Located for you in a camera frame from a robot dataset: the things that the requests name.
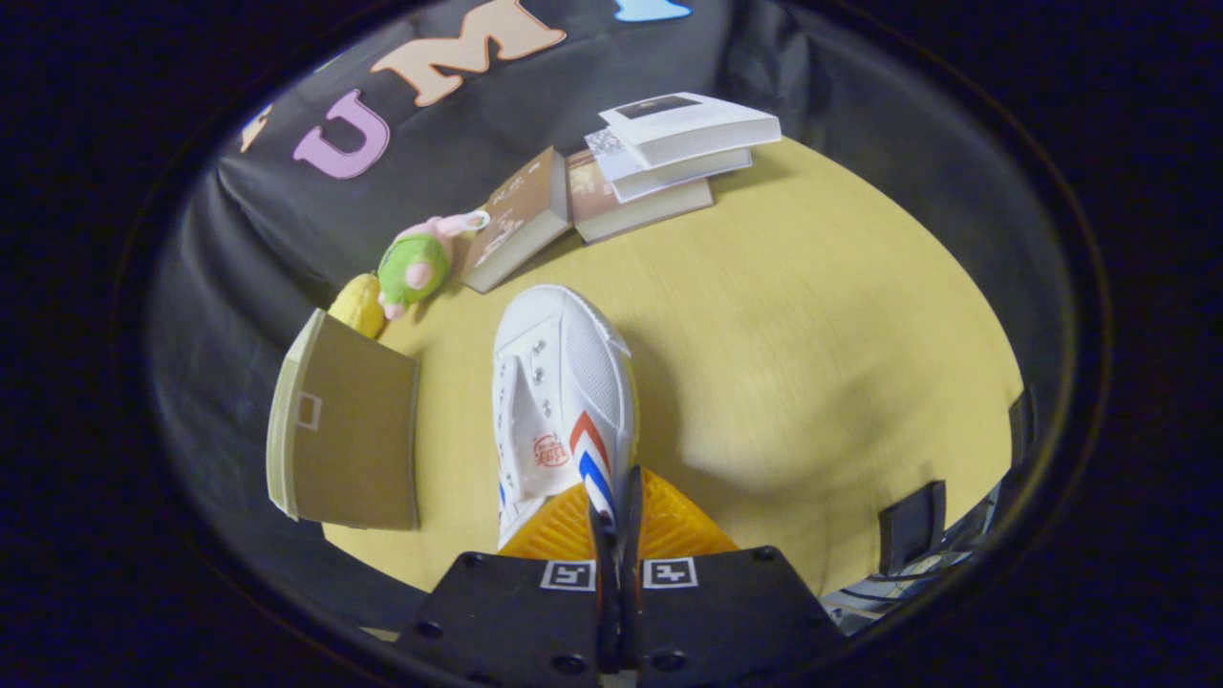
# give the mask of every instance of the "pink letter u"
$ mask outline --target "pink letter u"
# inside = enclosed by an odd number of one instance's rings
[[[327,119],[339,117],[357,127],[366,137],[361,148],[345,153],[328,143],[323,138],[323,127],[316,126],[302,137],[294,150],[294,159],[306,160],[335,178],[352,178],[378,161],[390,142],[390,127],[377,112],[361,104],[358,95],[360,90],[345,93],[327,111]]]

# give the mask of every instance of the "yellow tabletop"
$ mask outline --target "yellow tabletop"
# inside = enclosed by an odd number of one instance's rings
[[[947,481],[947,523],[1010,466],[1022,390],[1002,325],[917,220],[794,141],[711,180],[714,205],[582,247],[575,232],[487,295],[451,280],[380,340],[421,362],[421,528],[324,525],[433,590],[497,547],[493,335],[541,282],[597,304],[632,349],[638,462],[741,547],[774,545],[816,594],[876,573],[878,512]]]

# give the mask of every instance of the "pink plush toy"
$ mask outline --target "pink plush toy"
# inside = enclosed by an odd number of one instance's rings
[[[386,319],[402,317],[410,304],[445,281],[454,260],[455,236],[486,226],[488,213],[473,210],[446,218],[434,215],[399,232],[378,263],[378,303]]]

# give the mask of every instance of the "red and blue stripe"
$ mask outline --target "red and blue stripe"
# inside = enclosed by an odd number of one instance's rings
[[[607,513],[615,523],[615,510],[612,500],[612,461],[603,437],[591,417],[582,412],[574,424],[569,436],[569,451],[577,461],[577,473],[586,485],[586,494],[594,505],[594,511]]]

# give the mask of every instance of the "peach letter m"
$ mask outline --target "peach letter m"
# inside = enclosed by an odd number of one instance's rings
[[[565,32],[548,28],[527,12],[519,0],[493,0],[462,20],[459,38],[418,38],[378,60],[372,72],[391,70],[416,88],[416,105],[424,108],[462,86],[461,76],[445,76],[435,67],[467,72],[488,70],[488,42],[497,42],[500,60],[517,60],[565,39]]]

